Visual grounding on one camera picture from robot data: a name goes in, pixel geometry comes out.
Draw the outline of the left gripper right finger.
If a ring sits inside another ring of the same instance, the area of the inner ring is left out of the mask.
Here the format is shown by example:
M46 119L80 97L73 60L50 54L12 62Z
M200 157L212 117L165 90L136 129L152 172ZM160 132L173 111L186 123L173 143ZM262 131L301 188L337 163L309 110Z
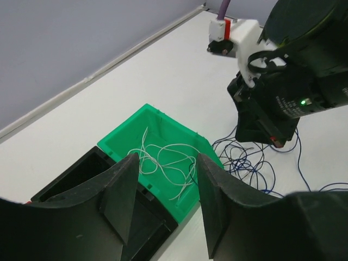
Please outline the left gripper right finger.
M205 154L197 157L197 176L210 259L347 260L346 192L274 197Z

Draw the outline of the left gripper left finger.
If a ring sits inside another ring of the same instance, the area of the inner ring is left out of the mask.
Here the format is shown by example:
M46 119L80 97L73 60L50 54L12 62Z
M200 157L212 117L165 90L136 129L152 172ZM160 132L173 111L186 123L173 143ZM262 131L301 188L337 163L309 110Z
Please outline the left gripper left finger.
M120 260L138 175L130 154L45 202L1 200L1 260Z

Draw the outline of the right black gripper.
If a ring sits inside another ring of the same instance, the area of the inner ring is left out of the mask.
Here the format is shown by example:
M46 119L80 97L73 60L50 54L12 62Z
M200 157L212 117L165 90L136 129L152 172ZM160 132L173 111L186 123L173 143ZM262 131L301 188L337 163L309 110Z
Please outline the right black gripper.
M235 137L281 148L303 116L347 105L347 1L278 1L263 36L286 66L261 69L256 86L239 74L227 90L238 111Z

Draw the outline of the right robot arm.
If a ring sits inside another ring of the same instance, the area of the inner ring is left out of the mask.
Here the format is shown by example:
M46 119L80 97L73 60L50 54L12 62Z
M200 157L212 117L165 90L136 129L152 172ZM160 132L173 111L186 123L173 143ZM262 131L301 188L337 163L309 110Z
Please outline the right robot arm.
M283 147L301 117L347 105L347 1L278 1L237 58L236 139Z

